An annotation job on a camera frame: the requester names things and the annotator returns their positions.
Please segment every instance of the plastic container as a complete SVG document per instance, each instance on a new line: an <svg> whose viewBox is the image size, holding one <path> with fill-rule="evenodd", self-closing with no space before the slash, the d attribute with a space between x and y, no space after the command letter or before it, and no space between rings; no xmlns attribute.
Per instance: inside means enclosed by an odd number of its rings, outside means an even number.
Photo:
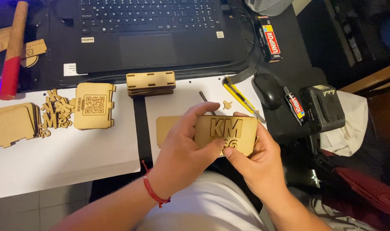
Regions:
<svg viewBox="0 0 390 231"><path fill-rule="evenodd" d="M261 15L276 16L282 13L294 0L245 0L250 9Z"/></svg>

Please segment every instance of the engraved qr code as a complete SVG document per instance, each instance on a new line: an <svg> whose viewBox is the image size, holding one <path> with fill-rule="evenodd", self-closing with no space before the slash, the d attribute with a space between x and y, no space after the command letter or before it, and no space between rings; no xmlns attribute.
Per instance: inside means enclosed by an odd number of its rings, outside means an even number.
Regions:
<svg viewBox="0 0 390 231"><path fill-rule="evenodd" d="M97 116L105 115L107 107L107 96L106 95L85 95L84 96L84 110L83 115L85 116Z"/></svg>

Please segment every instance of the forearm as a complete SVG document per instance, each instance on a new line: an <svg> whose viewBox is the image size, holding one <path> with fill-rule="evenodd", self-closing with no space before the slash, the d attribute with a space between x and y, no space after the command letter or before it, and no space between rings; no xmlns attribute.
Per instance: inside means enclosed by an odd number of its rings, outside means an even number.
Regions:
<svg viewBox="0 0 390 231"><path fill-rule="evenodd" d="M262 202L277 231L332 231L287 190L276 198Z"/></svg>
<svg viewBox="0 0 390 231"><path fill-rule="evenodd" d="M157 205L143 178L99 199L63 219L51 231L130 230Z"/></svg>

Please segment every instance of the hand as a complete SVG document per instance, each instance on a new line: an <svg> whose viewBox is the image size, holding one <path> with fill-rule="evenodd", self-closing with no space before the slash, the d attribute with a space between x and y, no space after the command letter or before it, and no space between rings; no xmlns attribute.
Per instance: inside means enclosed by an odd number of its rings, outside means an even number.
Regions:
<svg viewBox="0 0 390 231"><path fill-rule="evenodd" d="M214 139L203 149L192 140L198 116L207 111L216 111L219 103L197 104L183 114L171 128L163 143L159 157L148 174L148 181L158 197L167 199L188 187L218 158L225 140Z"/></svg>
<svg viewBox="0 0 390 231"><path fill-rule="evenodd" d="M234 116L247 116L235 112ZM283 175L280 147L268 130L258 123L256 135L259 137L249 158L234 148L222 152L232 165L243 175L250 190L263 202L288 192Z"/></svg>

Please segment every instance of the laptop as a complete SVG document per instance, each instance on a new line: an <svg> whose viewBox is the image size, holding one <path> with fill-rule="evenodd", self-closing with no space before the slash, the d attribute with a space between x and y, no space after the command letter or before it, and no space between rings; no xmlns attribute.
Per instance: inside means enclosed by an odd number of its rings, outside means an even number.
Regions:
<svg viewBox="0 0 390 231"><path fill-rule="evenodd" d="M247 58L219 0L79 0L78 74L222 64Z"/></svg>

